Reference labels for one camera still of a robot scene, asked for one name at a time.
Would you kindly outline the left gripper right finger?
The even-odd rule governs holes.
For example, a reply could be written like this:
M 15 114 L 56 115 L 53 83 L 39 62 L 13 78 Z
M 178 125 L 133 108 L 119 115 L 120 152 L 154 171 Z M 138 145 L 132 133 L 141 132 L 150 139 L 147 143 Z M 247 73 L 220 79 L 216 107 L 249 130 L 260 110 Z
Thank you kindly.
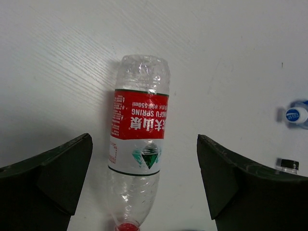
M 197 156 L 219 231 L 307 230 L 307 177 L 259 164 L 206 135 L 198 136 Z

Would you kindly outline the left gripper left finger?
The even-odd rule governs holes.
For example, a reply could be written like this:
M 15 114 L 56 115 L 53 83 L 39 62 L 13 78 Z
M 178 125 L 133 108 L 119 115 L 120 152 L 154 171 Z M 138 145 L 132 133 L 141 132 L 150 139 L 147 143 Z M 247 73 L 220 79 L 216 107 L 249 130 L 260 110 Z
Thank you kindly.
M 2 231 L 65 231 L 75 214 L 93 143 L 82 134 L 0 169 Z

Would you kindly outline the small pepsi label bottle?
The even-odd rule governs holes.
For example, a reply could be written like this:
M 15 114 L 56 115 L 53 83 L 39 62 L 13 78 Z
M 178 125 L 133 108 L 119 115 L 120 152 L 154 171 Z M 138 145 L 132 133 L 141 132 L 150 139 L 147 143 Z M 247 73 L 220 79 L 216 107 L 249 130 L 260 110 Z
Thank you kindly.
M 282 172 L 297 175 L 299 170 L 299 162 L 290 159 L 277 158 L 276 169 Z

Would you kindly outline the red label water bottle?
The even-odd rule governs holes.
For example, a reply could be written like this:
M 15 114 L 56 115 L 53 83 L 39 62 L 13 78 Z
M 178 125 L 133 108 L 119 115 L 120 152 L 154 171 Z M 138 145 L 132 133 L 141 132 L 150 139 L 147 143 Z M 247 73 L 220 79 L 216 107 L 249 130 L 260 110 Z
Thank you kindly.
M 163 58 L 122 58 L 113 98 L 107 204 L 117 231 L 138 231 L 157 194 L 169 99 Z

